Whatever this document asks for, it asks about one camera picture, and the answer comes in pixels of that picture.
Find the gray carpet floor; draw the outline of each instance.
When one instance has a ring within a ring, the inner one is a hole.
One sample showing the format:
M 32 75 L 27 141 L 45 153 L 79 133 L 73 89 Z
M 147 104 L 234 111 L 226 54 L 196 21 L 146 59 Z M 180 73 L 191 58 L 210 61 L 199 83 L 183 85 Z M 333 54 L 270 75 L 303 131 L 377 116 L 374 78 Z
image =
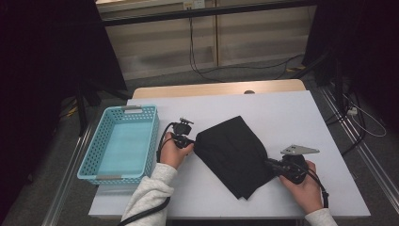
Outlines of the gray carpet floor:
M 301 58 L 295 58 L 290 61 L 287 68 L 299 66 Z M 249 63 L 240 66 L 246 67 L 265 67 L 280 63 L 281 60 Z M 240 81 L 259 81 L 272 80 L 277 77 L 279 79 L 290 78 L 292 73 L 284 73 L 284 65 L 270 69 L 249 69 L 234 68 L 217 70 L 206 73 L 204 76 L 215 78 L 224 82 L 240 82 Z M 314 74 L 310 73 L 302 78 L 306 88 L 317 103 L 323 117 L 327 119 L 333 112 L 328 106 L 324 94 L 314 83 Z M 127 81 L 128 95 L 132 95 L 137 88 L 155 87 L 155 86 L 171 86 L 186 84 L 204 84 L 214 83 L 215 81 L 205 79 L 194 72 L 175 73 L 152 78 L 143 78 Z M 87 106 L 88 119 L 91 121 L 98 120 L 99 114 L 107 106 L 125 105 L 122 100 L 115 99 L 113 96 L 99 92 L 103 101 L 100 106 Z M 362 108 L 371 115 L 378 118 L 378 115 L 368 105 L 367 100 L 363 100 L 360 95 Z M 371 119 L 366 117 L 366 123 L 369 130 L 375 133 L 381 133 L 378 125 Z M 334 123 L 329 127 L 337 146 L 341 152 L 351 146 L 352 142 L 339 123 Z M 399 134 L 390 130 L 384 137 L 373 137 L 367 135 L 364 141 L 373 151 L 375 158 L 378 160 L 382 168 L 389 174 L 392 181 L 399 185 Z M 70 117 L 63 117 L 54 138 L 49 145 L 45 157 L 43 157 L 37 170 L 32 172 L 33 182 L 26 185 L 20 193 L 18 200 L 11 207 L 6 220 L 2 225 L 41 225 L 45 215 L 52 203 L 69 161 L 72 152 L 78 141 L 79 119 L 77 114 Z M 339 219 L 339 225 L 380 225 L 391 226 L 399 225 L 398 212 L 392 207 L 390 200 L 381 189 L 374 175 L 370 172 L 367 165 L 359 155 L 357 149 L 347 154 L 344 161 L 351 170 L 359 191 L 370 209 L 371 216 L 369 218 L 357 219 Z M 68 199 L 64 204 L 57 225 L 117 225 L 118 220 L 100 220 L 88 216 L 88 210 L 91 206 L 92 199 L 97 190 L 96 186 L 80 181 L 77 178 L 72 180 L 72 189 L 69 192 Z M 268 220 L 224 220 L 224 221 L 169 221 L 168 225 L 295 225 L 294 221 L 268 221 Z

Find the white table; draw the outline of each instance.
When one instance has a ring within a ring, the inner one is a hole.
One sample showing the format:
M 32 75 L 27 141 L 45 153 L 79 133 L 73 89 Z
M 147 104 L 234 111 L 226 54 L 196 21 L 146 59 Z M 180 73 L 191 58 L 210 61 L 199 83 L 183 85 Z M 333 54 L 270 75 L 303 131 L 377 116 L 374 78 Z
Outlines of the white table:
M 155 104 L 160 130 L 169 122 L 185 117 L 193 121 L 191 138 L 213 125 L 242 116 L 258 136 L 269 157 L 291 144 L 319 149 L 305 157 L 317 166 L 329 196 L 333 217 L 358 218 L 370 212 L 308 91 L 252 95 L 218 95 L 134 99 L 128 105 Z M 168 206 L 169 218 L 303 218 L 304 213 L 279 179 L 258 188 L 246 200 L 237 200 L 206 165 L 193 153 L 179 168 L 172 184 L 175 193 Z M 120 218 L 133 193 L 132 186 L 100 186 L 90 215 Z

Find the table top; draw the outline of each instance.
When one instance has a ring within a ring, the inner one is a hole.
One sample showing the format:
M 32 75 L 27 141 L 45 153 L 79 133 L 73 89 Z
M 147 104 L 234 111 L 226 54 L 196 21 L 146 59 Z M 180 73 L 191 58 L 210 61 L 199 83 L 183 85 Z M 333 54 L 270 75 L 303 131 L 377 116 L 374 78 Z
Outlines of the table top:
M 284 92 L 278 92 L 277 86 L 284 87 Z M 184 89 L 188 92 L 188 97 L 176 97 L 184 96 Z M 215 95 L 218 89 L 221 90 L 221 94 L 229 95 Z M 258 94 L 236 95 L 249 89 Z M 280 159 L 279 151 L 291 144 L 319 149 L 320 153 L 306 155 L 306 158 L 318 166 L 319 177 L 330 193 L 332 215 L 339 218 L 370 215 L 311 94 L 304 89 L 301 81 L 190 85 L 161 90 L 138 89 L 128 105 L 156 104 L 161 128 L 181 116 L 187 117 L 195 122 L 191 138 L 204 129 L 240 115 L 261 140 L 269 156 L 275 159 Z M 168 208 L 169 218 L 304 216 L 278 179 L 261 186 L 248 201 L 236 200 L 195 154 L 186 158 L 172 185 L 175 187 L 175 193 Z M 124 196 L 116 195 L 113 190 L 118 194 L 123 193 Z M 127 192 L 129 190 L 133 190 L 133 187 L 100 186 L 89 214 L 95 217 L 120 216 L 133 193 Z

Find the person's left hand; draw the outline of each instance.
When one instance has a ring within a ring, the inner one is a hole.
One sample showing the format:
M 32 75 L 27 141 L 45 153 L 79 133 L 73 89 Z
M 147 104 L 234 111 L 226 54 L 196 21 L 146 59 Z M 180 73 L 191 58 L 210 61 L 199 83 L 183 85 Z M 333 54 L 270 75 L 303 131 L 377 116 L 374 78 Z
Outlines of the person's left hand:
M 160 162 L 177 169 L 183 162 L 186 155 L 191 153 L 194 144 L 189 144 L 186 148 L 180 149 L 174 143 L 170 132 L 165 134 L 164 147 L 161 150 Z

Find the hand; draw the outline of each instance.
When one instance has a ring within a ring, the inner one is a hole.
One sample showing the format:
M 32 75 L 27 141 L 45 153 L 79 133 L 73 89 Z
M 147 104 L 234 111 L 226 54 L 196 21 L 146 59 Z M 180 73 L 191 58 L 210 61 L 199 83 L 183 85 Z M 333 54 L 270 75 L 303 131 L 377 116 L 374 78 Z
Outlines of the hand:
M 170 132 L 165 134 L 164 147 L 161 151 L 160 162 L 172 166 L 177 169 L 183 162 L 186 155 L 191 153 L 194 148 L 194 144 L 189 144 L 186 148 L 180 149 L 176 147 L 172 135 Z
M 306 162 L 308 163 L 309 169 L 316 172 L 314 163 L 308 160 Z M 299 185 L 290 182 L 284 176 L 280 176 L 279 179 L 282 184 L 291 191 L 294 199 L 307 215 L 316 210 L 323 209 L 320 186 L 309 175 L 307 175 L 305 180 Z

